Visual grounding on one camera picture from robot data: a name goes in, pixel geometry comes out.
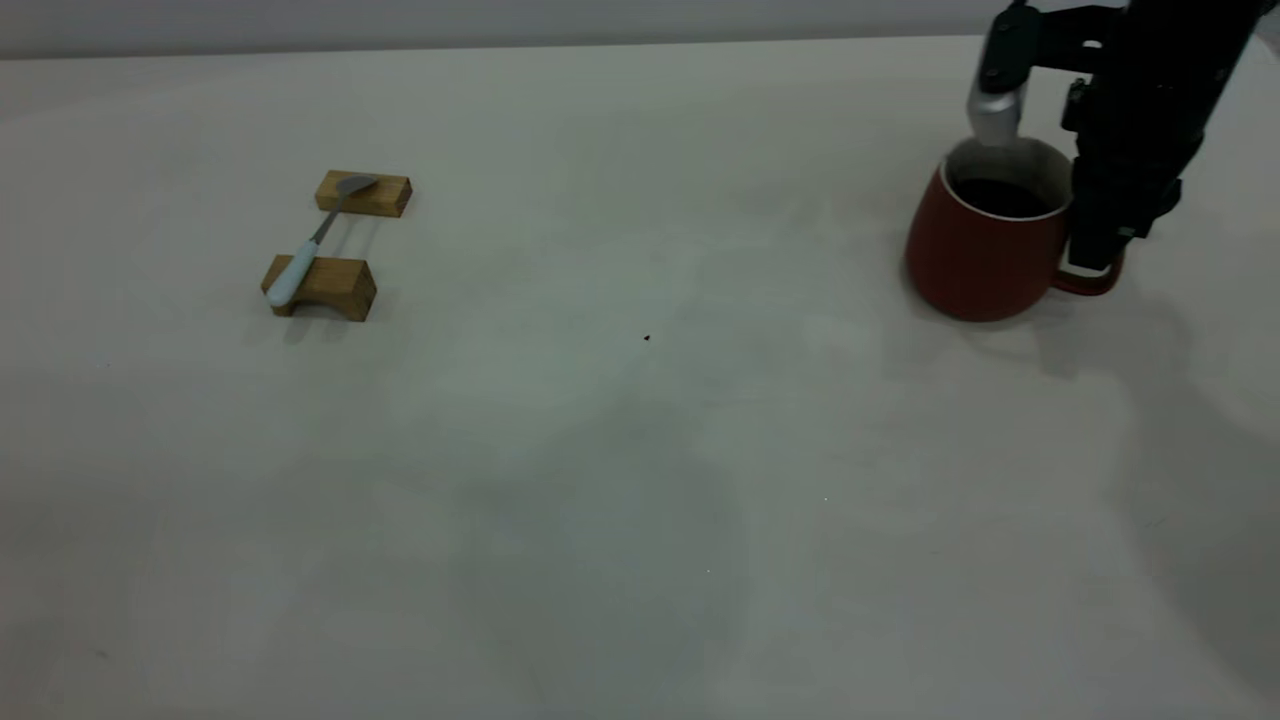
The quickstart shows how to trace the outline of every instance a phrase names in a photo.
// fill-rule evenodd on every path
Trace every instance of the red mug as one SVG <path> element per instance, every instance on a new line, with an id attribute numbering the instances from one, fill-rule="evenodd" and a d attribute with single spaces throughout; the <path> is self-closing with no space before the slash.
<path id="1" fill-rule="evenodd" d="M 966 140 L 942 159 L 915 211 L 908 275 L 929 305 L 974 322 L 1016 315 L 1050 287 L 1102 295 L 1124 255 L 1100 277 L 1060 269 L 1070 204 L 1071 161 L 1052 146 Z"/>

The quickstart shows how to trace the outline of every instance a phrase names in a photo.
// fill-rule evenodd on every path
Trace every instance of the dark liquid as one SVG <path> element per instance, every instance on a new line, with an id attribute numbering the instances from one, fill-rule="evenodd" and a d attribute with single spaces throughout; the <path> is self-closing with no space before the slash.
<path id="1" fill-rule="evenodd" d="M 1052 210 L 1034 192 L 1007 182 L 966 179 L 951 187 L 960 200 L 1001 218 L 1034 218 Z"/>

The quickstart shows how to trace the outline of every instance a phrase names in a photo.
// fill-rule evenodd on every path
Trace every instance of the wall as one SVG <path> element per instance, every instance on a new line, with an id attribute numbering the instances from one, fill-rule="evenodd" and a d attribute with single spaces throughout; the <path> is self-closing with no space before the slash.
<path id="1" fill-rule="evenodd" d="M 1078 4 L 1037 3 L 1044 9 Z M 1006 0 L 0 0 L 0 56 L 978 33 L 1005 5 Z"/>

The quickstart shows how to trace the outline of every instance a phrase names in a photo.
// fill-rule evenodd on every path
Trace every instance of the spoon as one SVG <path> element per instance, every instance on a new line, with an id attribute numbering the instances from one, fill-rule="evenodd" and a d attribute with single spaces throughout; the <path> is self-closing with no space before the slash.
<path id="1" fill-rule="evenodd" d="M 329 210 L 329 217 L 320 223 L 320 229 L 311 236 L 311 240 L 302 243 L 302 247 L 293 255 L 293 260 L 289 260 L 284 272 L 275 278 L 271 288 L 266 291 L 266 301 L 271 304 L 271 307 L 283 307 L 293 300 L 293 293 L 297 292 L 298 284 L 302 283 L 302 278 L 311 269 L 311 260 L 315 260 L 316 252 L 320 251 L 320 241 L 329 233 L 329 225 L 333 224 L 333 219 L 342 211 L 342 204 L 347 201 L 347 196 L 357 190 L 365 190 L 375 182 L 378 182 L 378 178 L 374 176 L 348 176 L 338 181 L 338 204 L 333 206 L 333 210 Z"/>

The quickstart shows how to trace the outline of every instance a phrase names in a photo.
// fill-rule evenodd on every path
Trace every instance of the light blue spoon handle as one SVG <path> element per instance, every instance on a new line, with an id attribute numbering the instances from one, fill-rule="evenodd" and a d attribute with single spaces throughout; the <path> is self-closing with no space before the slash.
<path id="1" fill-rule="evenodd" d="M 293 300 L 293 293 L 298 291 L 302 278 L 311 269 L 311 260 L 315 260 L 319 251 L 320 246 L 316 245 L 315 240 L 302 243 L 293 260 L 289 260 L 288 266 L 284 268 L 284 272 L 275 278 L 270 290 L 266 291 L 266 301 L 271 304 L 271 307 L 283 307 Z"/>

